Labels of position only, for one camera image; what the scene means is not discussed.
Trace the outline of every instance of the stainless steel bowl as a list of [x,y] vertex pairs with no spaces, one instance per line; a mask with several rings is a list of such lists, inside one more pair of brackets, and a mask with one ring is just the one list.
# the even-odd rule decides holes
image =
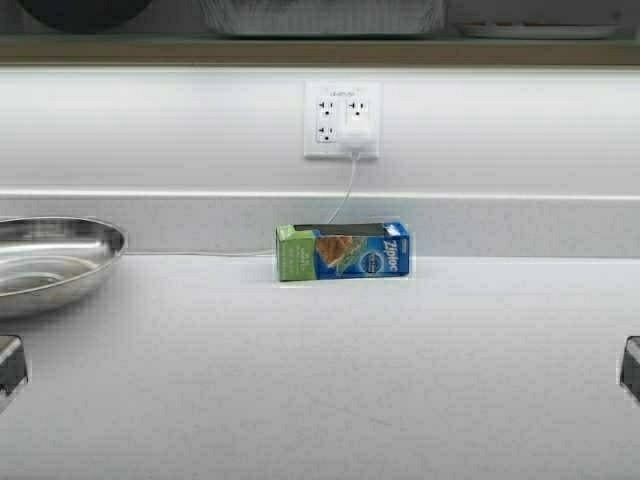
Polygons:
[[125,250],[124,232],[98,220],[0,221],[0,319],[81,299],[107,278]]

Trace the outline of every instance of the shelf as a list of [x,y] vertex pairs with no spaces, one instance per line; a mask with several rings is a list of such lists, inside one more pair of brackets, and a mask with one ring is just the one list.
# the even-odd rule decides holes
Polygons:
[[229,66],[640,66],[640,43],[219,40],[206,36],[0,37],[0,64]]

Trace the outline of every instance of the white wall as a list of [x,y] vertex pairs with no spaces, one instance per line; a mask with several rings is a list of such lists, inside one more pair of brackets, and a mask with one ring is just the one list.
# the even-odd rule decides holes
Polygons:
[[358,192],[640,193],[640,72],[428,69],[5,68],[0,189],[343,191],[302,155],[320,79],[384,83]]

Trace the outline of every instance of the kitchen counter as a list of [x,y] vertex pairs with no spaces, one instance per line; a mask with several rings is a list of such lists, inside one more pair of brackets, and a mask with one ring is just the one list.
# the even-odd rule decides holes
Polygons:
[[270,258],[127,257],[0,324],[32,382],[0,479],[632,479],[640,262],[420,259],[273,281]]

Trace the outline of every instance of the ziploc box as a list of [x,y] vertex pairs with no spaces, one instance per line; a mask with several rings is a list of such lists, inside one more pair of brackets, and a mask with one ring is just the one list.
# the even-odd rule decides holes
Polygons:
[[405,276],[410,240],[398,222],[281,225],[276,228],[280,281]]

